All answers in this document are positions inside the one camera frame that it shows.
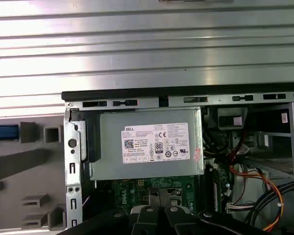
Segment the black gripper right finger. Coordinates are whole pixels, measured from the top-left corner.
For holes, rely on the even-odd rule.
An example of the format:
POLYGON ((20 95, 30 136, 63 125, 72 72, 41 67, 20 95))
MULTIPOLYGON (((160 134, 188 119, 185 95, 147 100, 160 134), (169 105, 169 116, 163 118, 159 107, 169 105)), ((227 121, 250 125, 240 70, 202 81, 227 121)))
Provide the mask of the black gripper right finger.
POLYGON ((215 211, 193 215, 185 207, 171 203, 164 189, 165 214, 177 235, 267 235, 268 233, 215 211))

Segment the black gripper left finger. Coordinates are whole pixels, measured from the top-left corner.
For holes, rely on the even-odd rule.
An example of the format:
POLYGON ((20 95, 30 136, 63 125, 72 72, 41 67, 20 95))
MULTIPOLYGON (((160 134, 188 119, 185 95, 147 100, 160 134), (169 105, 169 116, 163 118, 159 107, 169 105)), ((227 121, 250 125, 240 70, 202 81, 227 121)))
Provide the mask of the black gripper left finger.
POLYGON ((149 190, 149 205, 132 208, 130 215, 113 209, 96 215, 70 229, 65 235, 156 235, 161 215, 160 190, 149 190))

